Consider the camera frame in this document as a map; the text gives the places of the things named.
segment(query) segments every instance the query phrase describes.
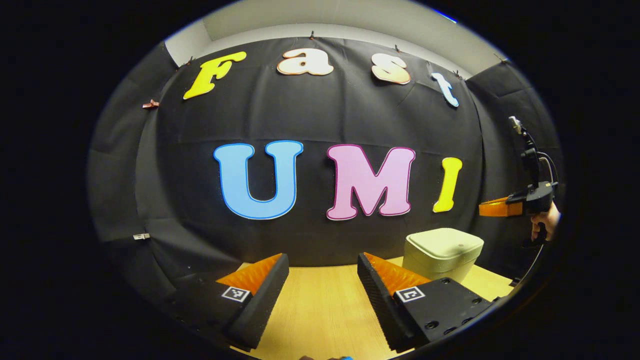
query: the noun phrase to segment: black fabric backdrop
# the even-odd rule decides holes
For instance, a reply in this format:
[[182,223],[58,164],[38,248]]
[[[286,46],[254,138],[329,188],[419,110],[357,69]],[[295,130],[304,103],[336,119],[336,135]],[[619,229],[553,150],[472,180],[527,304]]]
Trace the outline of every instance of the black fabric backdrop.
[[[326,76],[283,76],[282,54],[315,47],[334,66]],[[215,88],[187,101],[200,64],[245,51]],[[412,80],[397,85],[376,79],[371,55],[402,58]],[[460,102],[450,107],[432,72],[441,73]],[[150,98],[161,103],[144,110]],[[535,250],[521,249],[528,218],[482,218],[477,204],[523,188],[527,177],[522,144],[507,117],[516,115],[549,153],[562,174],[560,150],[539,97],[511,65],[498,64],[464,81],[410,54],[380,45],[334,38],[283,38],[244,44],[195,60],[176,71],[164,46],[151,52],[123,80],[96,128],[88,186],[96,228],[104,246],[132,284],[156,298],[178,278],[196,272],[227,274],[243,262],[278,252],[291,266],[355,263],[359,252],[402,256],[407,234],[452,227],[480,236],[479,266],[507,277],[527,270]],[[249,143],[250,190],[256,199],[275,194],[273,160],[264,146],[275,140],[304,145],[298,156],[298,196],[286,215],[248,220],[225,205],[215,148]],[[416,152],[405,215],[374,212],[334,222],[335,165],[326,150],[338,143],[361,145],[374,170],[396,146]],[[442,159],[456,157],[455,205],[433,213],[442,179]],[[151,238],[135,241],[132,235]]]

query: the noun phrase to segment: white ceiling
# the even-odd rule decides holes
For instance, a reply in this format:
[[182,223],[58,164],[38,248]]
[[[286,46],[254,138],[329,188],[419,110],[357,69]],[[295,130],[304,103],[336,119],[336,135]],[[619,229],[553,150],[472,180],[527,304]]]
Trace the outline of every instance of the white ceiling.
[[419,45],[472,75],[507,56],[460,23],[409,0],[242,0],[203,19],[211,40],[282,24],[337,24]]

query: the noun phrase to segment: white lid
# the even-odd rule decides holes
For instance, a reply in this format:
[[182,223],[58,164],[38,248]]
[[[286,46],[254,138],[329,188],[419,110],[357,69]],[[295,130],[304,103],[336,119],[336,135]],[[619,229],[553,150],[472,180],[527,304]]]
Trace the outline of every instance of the white lid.
[[448,227],[411,234],[406,239],[431,258],[458,258],[457,263],[466,263],[477,258],[484,245],[484,241],[479,237]]

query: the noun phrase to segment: human hand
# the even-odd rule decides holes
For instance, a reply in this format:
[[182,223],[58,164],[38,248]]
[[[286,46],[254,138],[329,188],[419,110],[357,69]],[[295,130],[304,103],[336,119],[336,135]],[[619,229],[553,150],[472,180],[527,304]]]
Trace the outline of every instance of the human hand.
[[556,204],[551,202],[551,207],[549,211],[535,214],[531,217],[531,222],[533,223],[533,227],[531,229],[531,241],[534,241],[538,234],[540,233],[540,225],[539,223],[545,224],[545,229],[547,230],[547,237],[545,240],[551,240],[554,231],[556,230],[556,225],[558,221],[560,221],[560,212],[558,211]]

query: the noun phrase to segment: white plastic container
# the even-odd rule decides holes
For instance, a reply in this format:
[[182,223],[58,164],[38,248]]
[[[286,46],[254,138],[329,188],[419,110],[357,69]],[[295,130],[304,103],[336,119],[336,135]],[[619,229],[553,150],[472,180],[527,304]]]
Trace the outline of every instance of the white plastic container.
[[448,227],[411,234],[404,243],[402,267],[430,280],[462,282],[483,245],[479,237]]

